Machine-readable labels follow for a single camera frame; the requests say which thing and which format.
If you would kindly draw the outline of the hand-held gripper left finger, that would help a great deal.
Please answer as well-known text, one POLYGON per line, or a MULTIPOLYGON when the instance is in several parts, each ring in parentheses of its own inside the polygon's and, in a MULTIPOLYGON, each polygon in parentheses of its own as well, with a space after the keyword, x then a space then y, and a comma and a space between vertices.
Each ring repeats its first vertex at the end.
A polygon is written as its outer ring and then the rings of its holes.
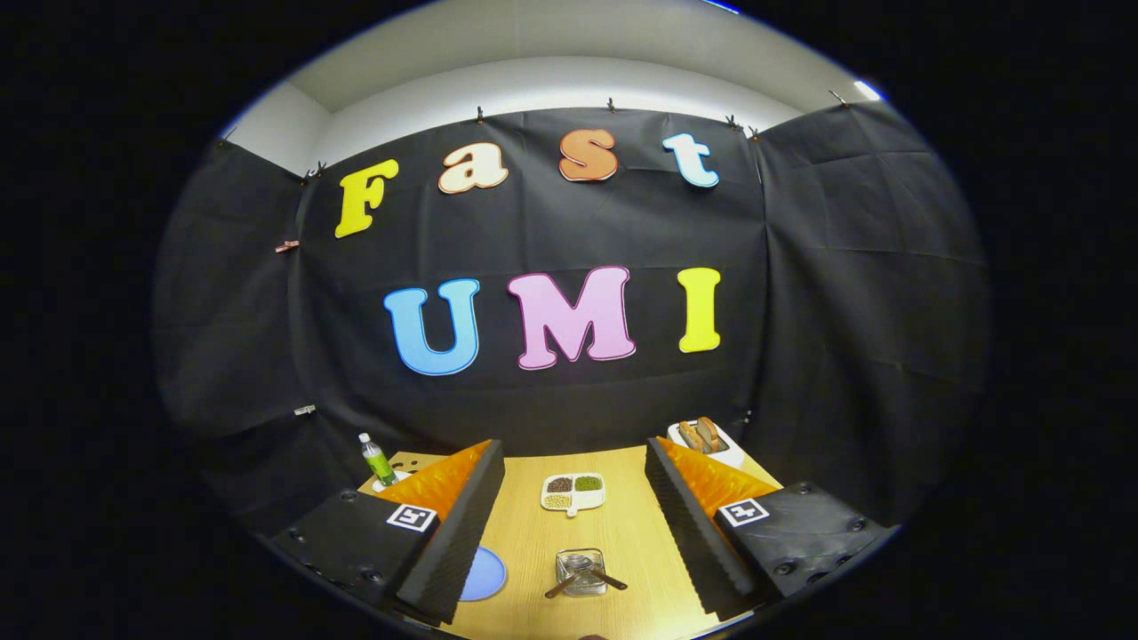
POLYGON ((310 579, 378 612, 451 623, 505 475, 487 440, 372 495, 343 490, 269 540, 310 579))

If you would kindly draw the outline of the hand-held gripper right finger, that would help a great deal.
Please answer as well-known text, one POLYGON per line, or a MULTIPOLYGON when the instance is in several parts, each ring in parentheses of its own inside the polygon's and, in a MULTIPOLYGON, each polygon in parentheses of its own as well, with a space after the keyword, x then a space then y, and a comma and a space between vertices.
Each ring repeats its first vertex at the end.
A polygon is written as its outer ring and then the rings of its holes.
POLYGON ((838 579, 894 538, 813 482, 776 489, 670 440, 644 474, 704 612, 731 620, 838 579))

